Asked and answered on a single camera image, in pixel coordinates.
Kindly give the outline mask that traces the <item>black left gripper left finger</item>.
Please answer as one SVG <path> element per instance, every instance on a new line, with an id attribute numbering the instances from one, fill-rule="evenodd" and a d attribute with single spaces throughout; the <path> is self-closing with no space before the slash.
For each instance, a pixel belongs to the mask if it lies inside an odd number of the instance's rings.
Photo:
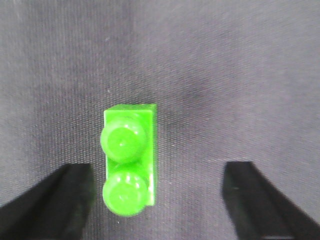
<path id="1" fill-rule="evenodd" d="M 0 238 L 80 240 L 91 207 L 91 165 L 65 164 L 0 208 Z"/>

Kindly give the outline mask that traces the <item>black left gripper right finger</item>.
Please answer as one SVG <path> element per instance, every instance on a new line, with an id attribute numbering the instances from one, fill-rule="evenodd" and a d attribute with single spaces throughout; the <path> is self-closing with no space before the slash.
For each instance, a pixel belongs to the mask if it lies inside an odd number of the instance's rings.
<path id="1" fill-rule="evenodd" d="M 320 225 L 251 161 L 228 161 L 223 199 L 240 240 L 318 240 Z"/>

